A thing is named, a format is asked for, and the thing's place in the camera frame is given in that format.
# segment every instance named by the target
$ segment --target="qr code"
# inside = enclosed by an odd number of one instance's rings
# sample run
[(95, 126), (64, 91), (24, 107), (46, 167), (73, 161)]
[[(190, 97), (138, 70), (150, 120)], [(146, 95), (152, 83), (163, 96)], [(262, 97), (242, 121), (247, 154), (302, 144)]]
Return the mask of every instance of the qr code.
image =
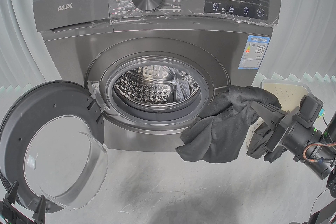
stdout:
[(255, 53), (264, 53), (266, 49), (266, 45), (257, 45), (257, 48), (255, 49)]

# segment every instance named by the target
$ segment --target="cable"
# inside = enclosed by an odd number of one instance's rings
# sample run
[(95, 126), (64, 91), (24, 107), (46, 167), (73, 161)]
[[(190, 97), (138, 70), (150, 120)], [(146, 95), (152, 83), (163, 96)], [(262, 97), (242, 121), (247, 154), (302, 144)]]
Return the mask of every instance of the cable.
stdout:
[(303, 158), (305, 160), (311, 162), (311, 163), (330, 163), (330, 164), (333, 164), (335, 162), (334, 159), (323, 159), (323, 158), (320, 158), (320, 159), (309, 159), (309, 158), (307, 158), (306, 152), (312, 146), (333, 147), (333, 146), (336, 146), (336, 142), (334, 142), (334, 143), (311, 143), (311, 144), (309, 144), (308, 146), (305, 147), (305, 149), (303, 151), (303, 154), (302, 154)]
[(324, 117), (322, 117), (322, 118), (323, 118), (324, 123), (325, 123), (326, 126), (328, 127), (328, 124), (327, 124), (326, 120), (324, 119)]
[(312, 216), (312, 212), (313, 212), (313, 208), (314, 208), (315, 202), (317, 201), (317, 199), (318, 199), (318, 198), (319, 198), (319, 197), (320, 197), (326, 190), (328, 190), (328, 189), (325, 189), (324, 191), (322, 191), (322, 193), (321, 193), (319, 196), (317, 196), (316, 200), (315, 200), (314, 203), (313, 203), (313, 206), (311, 207), (311, 211), (310, 211), (309, 218)]

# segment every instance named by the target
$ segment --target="energy label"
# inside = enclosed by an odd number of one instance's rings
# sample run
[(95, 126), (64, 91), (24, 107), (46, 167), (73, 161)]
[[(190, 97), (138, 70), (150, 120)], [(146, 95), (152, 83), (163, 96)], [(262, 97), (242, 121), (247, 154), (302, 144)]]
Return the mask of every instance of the energy label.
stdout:
[(259, 69), (270, 39), (249, 35), (238, 69)]

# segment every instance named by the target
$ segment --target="robotic arm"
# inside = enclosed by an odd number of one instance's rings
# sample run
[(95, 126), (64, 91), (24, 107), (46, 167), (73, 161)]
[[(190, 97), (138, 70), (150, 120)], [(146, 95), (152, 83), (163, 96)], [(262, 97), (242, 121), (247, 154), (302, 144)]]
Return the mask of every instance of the robotic arm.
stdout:
[[(336, 112), (322, 133), (313, 126), (322, 106), (323, 102), (312, 94), (304, 96), (300, 106), (291, 112), (251, 102), (251, 107), (273, 131), (267, 149), (273, 151), (278, 146), (285, 147), (294, 155), (294, 161), (304, 163), (321, 180), (329, 176), (326, 187), (336, 198)], [(336, 223), (335, 215), (336, 200), (313, 214), (304, 224), (333, 224)]]
[(45, 224), (45, 197), (42, 195), (37, 203), (33, 213), (34, 221), (32, 221), (13, 206), (18, 187), (19, 182), (15, 181), (5, 194), (4, 199), (0, 201), (0, 216), (5, 220), (6, 224)]

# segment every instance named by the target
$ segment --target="washing machine door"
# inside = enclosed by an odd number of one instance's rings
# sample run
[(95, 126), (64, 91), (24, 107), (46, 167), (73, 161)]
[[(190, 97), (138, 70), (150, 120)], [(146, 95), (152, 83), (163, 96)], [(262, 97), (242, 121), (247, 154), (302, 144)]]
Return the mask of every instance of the washing machine door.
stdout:
[(1, 181), (19, 181), (16, 201), (47, 212), (78, 209), (101, 188), (107, 173), (104, 122), (90, 92), (76, 83), (43, 83), (9, 109), (0, 126)]

